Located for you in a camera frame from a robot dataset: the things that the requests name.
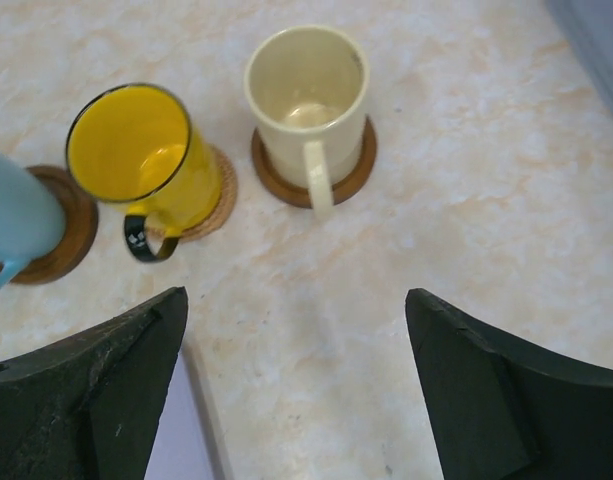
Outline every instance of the mug handle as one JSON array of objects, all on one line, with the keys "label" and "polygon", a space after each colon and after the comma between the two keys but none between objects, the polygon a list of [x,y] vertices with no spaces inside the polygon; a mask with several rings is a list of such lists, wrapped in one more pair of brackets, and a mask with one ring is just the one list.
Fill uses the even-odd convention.
[{"label": "mug handle", "polygon": [[29,260],[6,260],[0,272],[0,288],[15,278],[15,275],[25,269],[29,263]]},{"label": "mug handle", "polygon": [[133,257],[144,263],[161,262],[170,258],[179,243],[179,235],[166,236],[158,252],[153,253],[146,241],[146,215],[126,215],[124,237]]},{"label": "mug handle", "polygon": [[320,141],[307,142],[303,147],[308,195],[319,220],[325,220],[333,213],[333,187],[328,177],[328,165],[324,144]]}]

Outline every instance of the wooden coaster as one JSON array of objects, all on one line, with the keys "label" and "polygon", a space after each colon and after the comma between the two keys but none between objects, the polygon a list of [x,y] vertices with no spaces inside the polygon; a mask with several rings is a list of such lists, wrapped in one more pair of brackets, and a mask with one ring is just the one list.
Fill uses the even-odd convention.
[{"label": "wooden coaster", "polygon": [[[306,188],[298,187],[284,180],[271,163],[266,147],[257,129],[253,132],[250,146],[255,172],[266,189],[280,200],[300,208],[312,208]],[[366,183],[377,157],[377,134],[370,118],[366,117],[362,153],[355,169],[346,178],[333,185],[335,205],[348,200]]]},{"label": "wooden coaster", "polygon": [[57,198],[66,215],[66,231],[57,247],[33,260],[12,280],[12,283],[39,285],[53,282],[79,265],[95,240],[99,216],[95,201],[63,168],[37,165],[27,170]]},{"label": "wooden coaster", "polygon": [[[201,223],[198,223],[194,227],[187,228],[182,232],[182,236],[179,240],[181,243],[198,240],[220,229],[226,223],[230,214],[233,213],[233,208],[235,207],[235,201],[237,200],[237,174],[235,173],[235,167],[233,167],[233,164],[224,152],[215,145],[211,145],[211,147],[222,174],[222,194],[219,197],[219,202],[217,202],[217,206],[215,210],[213,210],[213,213]],[[153,238],[161,240],[165,236],[163,230],[153,227],[147,227],[147,230],[149,235],[152,235]]]}]

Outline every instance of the cork coaster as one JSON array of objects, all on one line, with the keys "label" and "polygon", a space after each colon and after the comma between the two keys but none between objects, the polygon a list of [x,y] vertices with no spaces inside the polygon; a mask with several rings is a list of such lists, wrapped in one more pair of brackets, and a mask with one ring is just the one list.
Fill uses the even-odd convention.
[{"label": "cork coaster", "polygon": [[[233,208],[235,207],[235,201],[237,200],[237,174],[235,173],[235,167],[233,167],[233,164],[224,152],[215,145],[211,145],[211,147],[215,155],[215,161],[217,161],[222,174],[222,194],[219,197],[215,210],[213,210],[210,216],[201,223],[182,232],[179,240],[181,243],[198,240],[220,229],[226,223],[230,214],[233,213]],[[153,238],[161,240],[165,236],[163,230],[153,227],[147,227],[147,230]]]},{"label": "cork coaster", "polygon": [[66,231],[55,249],[33,260],[12,280],[17,284],[39,285],[53,282],[79,265],[95,240],[99,217],[95,201],[63,168],[37,165],[27,170],[57,198],[66,215]]},{"label": "cork coaster", "polygon": [[[253,166],[260,181],[266,189],[280,200],[300,208],[312,208],[306,188],[298,187],[284,180],[268,158],[266,148],[257,129],[251,139]],[[368,181],[377,157],[377,134],[370,118],[366,117],[362,152],[355,169],[346,178],[333,185],[335,205],[355,195]]]}]

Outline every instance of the marble table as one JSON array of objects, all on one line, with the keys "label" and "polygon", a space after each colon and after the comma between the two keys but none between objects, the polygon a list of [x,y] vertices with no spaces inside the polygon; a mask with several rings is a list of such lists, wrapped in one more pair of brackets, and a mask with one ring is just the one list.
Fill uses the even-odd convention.
[{"label": "marble table", "polygon": [[[345,29],[372,62],[377,165],[322,225],[248,156],[245,62],[300,23]],[[613,120],[542,2],[0,1],[0,151],[20,165],[63,165],[79,109],[136,80],[177,93],[231,157],[235,212],[153,266],[102,206],[75,271],[0,292],[0,360],[186,286],[237,480],[441,478],[412,287],[613,368]]]}]

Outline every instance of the mug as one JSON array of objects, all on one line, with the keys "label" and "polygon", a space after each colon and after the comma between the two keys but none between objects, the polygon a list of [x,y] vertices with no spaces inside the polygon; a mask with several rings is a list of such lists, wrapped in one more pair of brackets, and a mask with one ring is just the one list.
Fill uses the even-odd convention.
[{"label": "mug", "polygon": [[307,188],[315,214],[333,209],[332,185],[359,161],[366,123],[368,60],[336,29],[279,32],[255,51],[244,90],[277,173]]},{"label": "mug", "polygon": [[39,180],[0,153],[0,288],[50,253],[66,230],[66,216]]},{"label": "mug", "polygon": [[[125,213],[124,237],[142,262],[170,257],[182,232],[217,206],[222,178],[213,151],[182,102],[157,85],[120,85],[77,115],[66,141],[79,186]],[[165,232],[154,253],[146,222]]]}]

